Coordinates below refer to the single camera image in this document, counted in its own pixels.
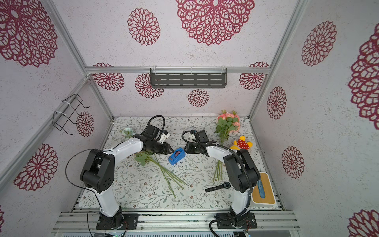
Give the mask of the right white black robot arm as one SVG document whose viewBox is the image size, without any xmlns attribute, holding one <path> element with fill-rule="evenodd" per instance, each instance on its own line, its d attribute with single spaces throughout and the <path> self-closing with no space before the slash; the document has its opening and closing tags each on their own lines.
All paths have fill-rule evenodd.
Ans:
<svg viewBox="0 0 379 237">
<path fill-rule="evenodd" d="M 215 141 L 210 141 L 204 130 L 187 130 L 181 135 L 186 142 L 185 151 L 191 154 L 204 154 L 225 164 L 229 183 L 234 189 L 233 202 L 228 213 L 217 213 L 209 222 L 209 230 L 213 236 L 218 234 L 213 224 L 218 228 L 250 228 L 256 229 L 256 217 L 250 210 L 251 194 L 258 181 L 260 172 L 247 149 L 233 150 Z"/>
</svg>

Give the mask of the blue tape dispenser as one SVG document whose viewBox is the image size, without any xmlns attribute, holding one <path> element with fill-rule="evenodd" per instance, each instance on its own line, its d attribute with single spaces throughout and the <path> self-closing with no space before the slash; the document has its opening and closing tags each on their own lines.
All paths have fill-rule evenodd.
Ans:
<svg viewBox="0 0 379 237">
<path fill-rule="evenodd" d="M 186 156 L 186 152 L 183 148 L 178 148 L 169 158 L 168 161 L 171 165 L 175 165 Z"/>
</svg>

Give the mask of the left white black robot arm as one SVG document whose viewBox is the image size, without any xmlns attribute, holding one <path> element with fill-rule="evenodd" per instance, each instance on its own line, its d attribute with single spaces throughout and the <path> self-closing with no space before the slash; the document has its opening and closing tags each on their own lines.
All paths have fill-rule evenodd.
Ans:
<svg viewBox="0 0 379 237">
<path fill-rule="evenodd" d="M 81 171 L 80 180 L 85 185 L 83 189 L 93 192 L 100 205 L 97 230 L 136 229 L 137 220 L 123 215 L 122 208 L 114 196 L 112 184 L 115 167 L 124 159 L 140 152 L 172 154 L 173 149 L 165 142 L 168 135 L 165 130 L 165 117 L 156 115 L 148 121 L 141 133 L 131 136 L 114 148 L 86 150 L 89 154 Z"/>
</svg>

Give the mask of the pink rose bouquet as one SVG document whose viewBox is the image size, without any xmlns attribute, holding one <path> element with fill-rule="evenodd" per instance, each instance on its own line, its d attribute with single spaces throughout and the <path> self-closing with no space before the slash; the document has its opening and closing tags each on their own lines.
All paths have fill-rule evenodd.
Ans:
<svg viewBox="0 0 379 237">
<path fill-rule="evenodd" d="M 237 133 L 240 130 L 240 117 L 236 111 L 227 112 L 222 110 L 222 113 L 217 117 L 217 125 L 215 133 L 219 137 L 219 144 L 223 145 L 230 134 Z M 217 161 L 213 182 L 223 179 L 223 165 L 221 161 Z"/>
<path fill-rule="evenodd" d="M 159 156 L 146 151 L 126 158 L 116 171 L 117 183 L 140 199 L 176 199 L 175 188 L 185 186 L 184 180 L 160 163 Z"/>
</svg>

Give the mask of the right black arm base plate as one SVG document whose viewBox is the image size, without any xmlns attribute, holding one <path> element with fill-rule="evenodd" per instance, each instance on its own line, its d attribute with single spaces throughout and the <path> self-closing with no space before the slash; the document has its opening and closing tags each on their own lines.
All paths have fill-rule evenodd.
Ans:
<svg viewBox="0 0 379 237">
<path fill-rule="evenodd" d="M 215 215 L 216 219 L 222 219 L 222 221 L 217 222 L 218 229 L 256 229 L 258 227 L 256 217 L 251 211 L 238 218 L 224 220 L 229 217 L 231 217 L 230 213 L 217 213 Z"/>
</svg>

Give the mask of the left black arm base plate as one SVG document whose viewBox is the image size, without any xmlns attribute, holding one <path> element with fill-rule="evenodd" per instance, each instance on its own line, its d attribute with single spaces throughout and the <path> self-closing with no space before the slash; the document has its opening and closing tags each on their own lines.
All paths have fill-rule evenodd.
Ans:
<svg viewBox="0 0 379 237">
<path fill-rule="evenodd" d="M 116 214 L 106 217 L 100 214 L 96 230 L 135 230 L 138 224 L 138 214 Z"/>
</svg>

